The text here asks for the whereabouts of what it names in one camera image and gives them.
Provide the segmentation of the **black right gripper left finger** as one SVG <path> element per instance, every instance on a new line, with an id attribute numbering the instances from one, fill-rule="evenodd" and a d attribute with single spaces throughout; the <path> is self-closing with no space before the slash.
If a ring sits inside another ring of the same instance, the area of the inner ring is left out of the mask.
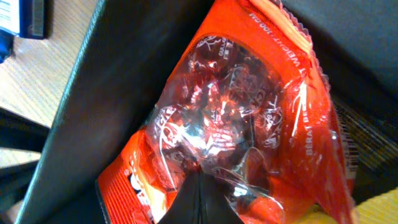
<path id="1" fill-rule="evenodd" d="M 184 180 L 172 206 L 159 224 L 199 224 L 200 189 L 199 173 L 191 172 Z"/>

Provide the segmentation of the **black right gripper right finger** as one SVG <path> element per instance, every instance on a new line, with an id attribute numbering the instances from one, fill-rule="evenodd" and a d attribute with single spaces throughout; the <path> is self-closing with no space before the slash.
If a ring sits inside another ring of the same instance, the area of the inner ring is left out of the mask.
<path id="1" fill-rule="evenodd" d="M 204 224 L 243 224 L 229 206 L 214 177 L 200 174 L 200 216 Z"/>

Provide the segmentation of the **red Hacks candy bag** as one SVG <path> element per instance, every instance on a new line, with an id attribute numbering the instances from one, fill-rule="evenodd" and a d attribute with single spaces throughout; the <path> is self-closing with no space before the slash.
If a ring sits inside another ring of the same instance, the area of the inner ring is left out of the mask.
<path id="1" fill-rule="evenodd" d="M 216 1 L 146 124 L 98 177 L 106 223 L 159 223 L 191 172 L 214 177 L 243 223 L 295 223 L 315 205 L 356 223 L 356 170 L 329 92 L 280 1 Z"/>

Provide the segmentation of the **yellow Hacks candy bag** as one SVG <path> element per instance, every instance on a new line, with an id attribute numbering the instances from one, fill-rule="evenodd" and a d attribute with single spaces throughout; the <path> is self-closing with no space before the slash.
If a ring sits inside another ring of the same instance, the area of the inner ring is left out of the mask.
<path id="1" fill-rule="evenodd" d="M 337 224 L 325 213 L 310 210 L 296 224 Z M 397 188 L 362 202 L 356 207 L 359 223 L 362 224 L 397 224 Z"/>

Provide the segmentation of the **black snack packet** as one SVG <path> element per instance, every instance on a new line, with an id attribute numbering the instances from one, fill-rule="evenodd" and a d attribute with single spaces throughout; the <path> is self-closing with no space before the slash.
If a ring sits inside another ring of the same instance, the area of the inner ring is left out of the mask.
<path id="1" fill-rule="evenodd" d="M 354 201 L 359 204 L 397 188 L 397 128 L 331 98 L 359 153 Z"/>

